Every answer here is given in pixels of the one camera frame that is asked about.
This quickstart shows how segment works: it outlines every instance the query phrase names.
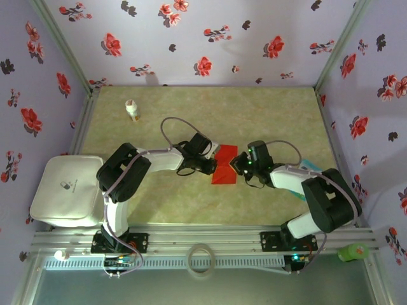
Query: purple wall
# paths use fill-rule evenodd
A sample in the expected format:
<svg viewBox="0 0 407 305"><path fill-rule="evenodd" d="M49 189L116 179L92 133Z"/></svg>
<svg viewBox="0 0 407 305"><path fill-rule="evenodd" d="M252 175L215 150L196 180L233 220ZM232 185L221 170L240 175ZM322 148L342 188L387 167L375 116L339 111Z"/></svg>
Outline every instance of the purple wall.
<svg viewBox="0 0 407 305"><path fill-rule="evenodd" d="M355 0L44 2L93 86L312 86Z"/></svg>
<svg viewBox="0 0 407 305"><path fill-rule="evenodd" d="M28 1L3 1L0 26L0 304L10 304L41 229L29 207L46 162L70 146L85 90Z"/></svg>
<svg viewBox="0 0 407 305"><path fill-rule="evenodd" d="M407 298L406 10L405 0L372 1L320 89L365 218L392 228L381 255L399 304Z"/></svg>

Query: small bottle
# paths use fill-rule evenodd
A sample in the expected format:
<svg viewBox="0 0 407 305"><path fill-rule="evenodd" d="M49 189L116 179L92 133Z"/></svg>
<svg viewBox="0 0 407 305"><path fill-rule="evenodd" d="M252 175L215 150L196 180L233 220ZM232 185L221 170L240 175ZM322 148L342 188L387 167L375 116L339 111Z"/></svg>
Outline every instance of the small bottle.
<svg viewBox="0 0 407 305"><path fill-rule="evenodd" d="M126 103L126 111L128 115L132 118L133 122L137 122L140 119L139 111L137 110L137 105L133 100L127 100Z"/></svg>

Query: red folded paper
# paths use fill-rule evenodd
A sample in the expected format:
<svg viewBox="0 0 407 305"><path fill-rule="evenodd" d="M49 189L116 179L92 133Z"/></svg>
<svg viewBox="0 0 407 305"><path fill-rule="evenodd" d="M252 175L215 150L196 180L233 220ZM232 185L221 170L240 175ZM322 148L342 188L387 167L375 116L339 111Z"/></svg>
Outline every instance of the red folded paper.
<svg viewBox="0 0 407 305"><path fill-rule="evenodd" d="M212 184L236 184L237 174L230 166L230 161L237 156L237 146L221 145L215 154L217 168L212 176Z"/></svg>

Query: white tape roll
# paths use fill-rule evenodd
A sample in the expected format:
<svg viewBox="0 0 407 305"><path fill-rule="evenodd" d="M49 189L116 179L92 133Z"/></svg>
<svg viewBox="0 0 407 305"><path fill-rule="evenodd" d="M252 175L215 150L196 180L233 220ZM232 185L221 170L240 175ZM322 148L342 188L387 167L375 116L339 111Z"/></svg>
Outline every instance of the white tape roll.
<svg viewBox="0 0 407 305"><path fill-rule="evenodd" d="M196 252L202 250L206 253L208 253L209 257L210 257L210 266L208 268L208 270L199 272L194 270L191 267L191 260L192 260L192 255ZM204 244L204 243L197 243L196 245L193 245L189 250L188 253L186 254L186 269L188 270L188 272L193 275L194 277L197 278L206 278L209 275L211 275L215 269L215 262L216 262L216 258L215 258L215 253L212 251L212 249Z"/></svg>

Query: white fabric bag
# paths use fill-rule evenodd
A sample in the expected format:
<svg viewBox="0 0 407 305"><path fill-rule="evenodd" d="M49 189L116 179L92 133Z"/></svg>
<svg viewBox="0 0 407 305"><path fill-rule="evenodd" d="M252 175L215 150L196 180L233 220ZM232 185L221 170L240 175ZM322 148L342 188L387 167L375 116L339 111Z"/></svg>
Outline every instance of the white fabric bag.
<svg viewBox="0 0 407 305"><path fill-rule="evenodd" d="M103 220L96 156L57 156L45 166L30 208L33 219L59 227L90 227Z"/></svg>

